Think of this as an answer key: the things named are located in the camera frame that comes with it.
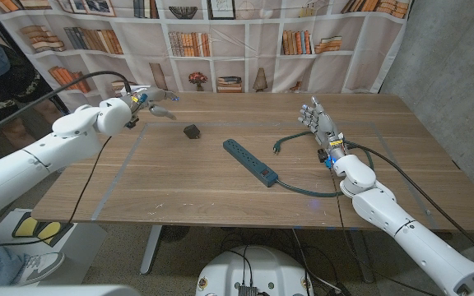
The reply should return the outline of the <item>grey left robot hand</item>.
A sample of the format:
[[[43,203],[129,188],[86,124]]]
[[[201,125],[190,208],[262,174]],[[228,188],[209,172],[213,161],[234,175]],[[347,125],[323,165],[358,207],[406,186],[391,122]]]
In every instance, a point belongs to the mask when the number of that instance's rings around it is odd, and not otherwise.
[[[143,86],[132,91],[129,95],[131,99],[131,122],[138,119],[138,113],[143,109],[148,109],[156,117],[166,117],[175,120],[176,116],[168,109],[161,107],[157,102],[170,99],[179,100],[179,97],[172,91],[162,90],[154,86]]]

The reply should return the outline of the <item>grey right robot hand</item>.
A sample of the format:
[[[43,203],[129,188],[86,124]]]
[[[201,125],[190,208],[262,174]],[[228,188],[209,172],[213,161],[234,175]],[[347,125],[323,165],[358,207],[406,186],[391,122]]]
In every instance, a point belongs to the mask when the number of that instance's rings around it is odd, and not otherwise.
[[[316,142],[326,152],[330,152],[342,144],[342,134],[318,99],[312,96],[310,101],[311,105],[304,104],[301,107],[298,121],[315,135]]]

